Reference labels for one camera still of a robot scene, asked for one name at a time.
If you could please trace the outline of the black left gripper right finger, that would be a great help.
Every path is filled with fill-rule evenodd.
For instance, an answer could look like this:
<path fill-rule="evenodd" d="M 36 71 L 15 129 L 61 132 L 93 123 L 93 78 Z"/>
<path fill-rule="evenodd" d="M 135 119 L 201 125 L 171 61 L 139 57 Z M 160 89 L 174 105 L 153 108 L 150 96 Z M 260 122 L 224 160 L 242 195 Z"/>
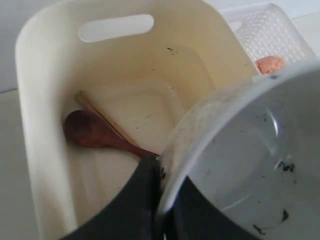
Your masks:
<path fill-rule="evenodd" d="M 256 240 L 217 210 L 186 178 L 165 221 L 167 240 Z"/>

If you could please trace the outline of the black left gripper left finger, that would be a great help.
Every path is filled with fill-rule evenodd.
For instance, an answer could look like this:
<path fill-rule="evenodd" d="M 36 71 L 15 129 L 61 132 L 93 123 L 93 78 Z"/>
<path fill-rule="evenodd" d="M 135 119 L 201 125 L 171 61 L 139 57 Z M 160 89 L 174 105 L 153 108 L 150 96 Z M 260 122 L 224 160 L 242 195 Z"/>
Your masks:
<path fill-rule="evenodd" d="M 64 239 L 153 240 L 159 199 L 160 165 L 156 157 L 147 156 L 116 197 Z"/>

